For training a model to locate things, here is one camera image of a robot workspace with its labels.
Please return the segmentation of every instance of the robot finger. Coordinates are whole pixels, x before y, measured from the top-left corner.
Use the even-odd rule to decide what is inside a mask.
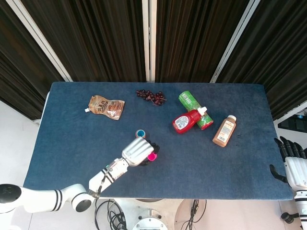
[[[280,140],[282,140],[283,144],[285,145],[285,148],[287,150],[289,157],[294,157],[294,154],[293,154],[293,151],[292,151],[292,148],[291,148],[289,141],[282,136],[280,136]]]
[[[293,144],[292,141],[289,141],[288,142],[290,143],[291,145],[291,149],[292,149],[292,152],[294,154],[295,157],[300,157],[299,153],[298,153],[298,150],[297,150],[297,147],[295,146],[295,144]]]
[[[277,139],[277,138],[274,138],[276,144],[278,145],[279,147],[279,151],[280,151],[280,154],[282,156],[282,159],[283,159],[283,162],[285,162],[285,158],[288,157],[288,153],[287,153],[287,150],[286,148],[284,147],[283,143]]]
[[[296,148],[297,148],[297,150],[298,150],[298,152],[299,152],[300,157],[303,158],[303,159],[307,159],[306,154],[305,154],[305,152],[304,152],[302,146],[300,146],[300,145],[297,144],[296,142],[294,142],[294,145],[296,146]]]

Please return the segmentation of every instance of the table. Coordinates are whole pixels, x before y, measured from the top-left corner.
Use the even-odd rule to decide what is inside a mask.
[[[140,89],[163,91],[167,102],[154,106],[136,97]],[[214,124],[180,135],[171,123],[186,112],[178,100],[185,90],[208,108]],[[92,95],[124,100],[121,118],[85,113]],[[221,148],[212,139],[228,115],[237,117],[237,126]],[[129,167],[101,196],[292,199],[290,187],[269,170],[273,164],[284,174],[265,91],[257,84],[55,82],[24,186],[61,189],[81,183],[87,188],[94,175],[121,156],[137,129],[160,146],[158,159]]]

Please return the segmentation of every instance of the orange bottle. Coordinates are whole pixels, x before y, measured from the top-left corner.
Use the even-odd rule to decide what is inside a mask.
[[[236,127],[236,117],[229,115],[216,132],[213,142],[221,147],[225,147]]]

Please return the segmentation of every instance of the white cap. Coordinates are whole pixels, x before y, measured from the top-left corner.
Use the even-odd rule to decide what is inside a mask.
[[[227,118],[232,118],[232,119],[234,119],[236,121],[236,117],[233,116],[233,115],[229,115]]]
[[[205,112],[207,111],[207,108],[206,107],[198,108],[197,111],[200,113],[200,115],[204,116]]]

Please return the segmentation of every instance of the pink cap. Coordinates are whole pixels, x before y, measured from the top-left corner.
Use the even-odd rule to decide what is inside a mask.
[[[147,159],[149,161],[154,161],[155,159],[157,159],[158,155],[155,154],[154,152],[152,152],[151,154],[148,155]]]

